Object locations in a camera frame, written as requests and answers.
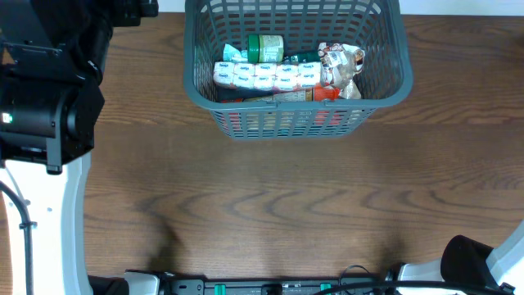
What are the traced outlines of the mint green snack packet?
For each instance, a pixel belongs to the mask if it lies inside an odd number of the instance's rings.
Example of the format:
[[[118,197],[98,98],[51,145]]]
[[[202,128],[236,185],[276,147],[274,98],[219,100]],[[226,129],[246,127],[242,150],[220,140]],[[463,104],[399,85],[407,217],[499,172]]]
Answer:
[[[226,43],[223,50],[223,61],[233,63],[247,63],[247,50],[239,50],[233,45]]]

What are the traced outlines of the orange spaghetti packet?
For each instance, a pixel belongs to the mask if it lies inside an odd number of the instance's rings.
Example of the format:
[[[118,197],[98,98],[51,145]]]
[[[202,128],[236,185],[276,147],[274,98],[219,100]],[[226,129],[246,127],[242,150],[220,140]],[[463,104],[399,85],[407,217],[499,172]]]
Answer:
[[[255,88],[218,88],[217,102],[321,102],[333,101],[341,96],[339,88],[315,85],[294,91]]]

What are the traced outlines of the beige brown snack bag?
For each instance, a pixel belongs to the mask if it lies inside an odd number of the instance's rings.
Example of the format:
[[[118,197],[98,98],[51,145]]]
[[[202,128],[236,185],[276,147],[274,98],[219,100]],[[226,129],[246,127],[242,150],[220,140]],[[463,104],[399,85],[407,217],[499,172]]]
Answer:
[[[354,77],[364,69],[365,51],[345,43],[320,43],[318,55],[322,64],[322,86],[340,89],[341,99],[361,99]]]

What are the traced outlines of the green Nescafe coffee bag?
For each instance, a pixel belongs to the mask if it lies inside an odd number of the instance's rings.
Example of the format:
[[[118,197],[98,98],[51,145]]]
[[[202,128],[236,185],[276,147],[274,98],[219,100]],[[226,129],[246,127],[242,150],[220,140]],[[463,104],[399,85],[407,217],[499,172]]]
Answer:
[[[298,53],[293,56],[285,57],[281,63],[274,63],[274,64],[298,65],[300,63],[308,63],[308,62],[320,62],[320,58],[318,54],[316,52]]]

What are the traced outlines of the green lidded jar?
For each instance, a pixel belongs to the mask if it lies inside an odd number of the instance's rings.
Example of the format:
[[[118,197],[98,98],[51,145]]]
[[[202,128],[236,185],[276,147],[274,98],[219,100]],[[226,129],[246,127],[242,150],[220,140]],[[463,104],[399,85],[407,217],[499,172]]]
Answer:
[[[250,63],[280,63],[283,60],[284,40],[281,35],[250,34],[247,59]]]

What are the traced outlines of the multipack of small cartons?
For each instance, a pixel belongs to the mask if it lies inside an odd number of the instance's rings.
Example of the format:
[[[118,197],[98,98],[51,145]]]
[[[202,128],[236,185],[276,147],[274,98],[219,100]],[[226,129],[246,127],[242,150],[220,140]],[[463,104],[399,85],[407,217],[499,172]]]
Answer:
[[[291,92],[319,86],[321,70],[320,62],[291,65],[218,61],[213,80],[224,88]]]

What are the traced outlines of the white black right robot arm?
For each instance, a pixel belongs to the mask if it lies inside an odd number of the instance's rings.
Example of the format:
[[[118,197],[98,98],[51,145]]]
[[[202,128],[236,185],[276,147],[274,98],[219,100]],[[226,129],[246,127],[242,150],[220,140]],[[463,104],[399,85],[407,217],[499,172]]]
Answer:
[[[467,284],[523,295],[523,225],[498,247],[457,235],[440,258],[401,263],[387,272],[386,280]]]

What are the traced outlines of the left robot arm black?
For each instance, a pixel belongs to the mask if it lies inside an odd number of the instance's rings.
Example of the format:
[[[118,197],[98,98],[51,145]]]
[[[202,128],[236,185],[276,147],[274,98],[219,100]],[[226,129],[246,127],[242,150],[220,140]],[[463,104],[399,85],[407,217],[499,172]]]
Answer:
[[[84,194],[116,27],[155,0],[1,0],[1,194],[15,294],[157,294],[160,276],[87,273]]]

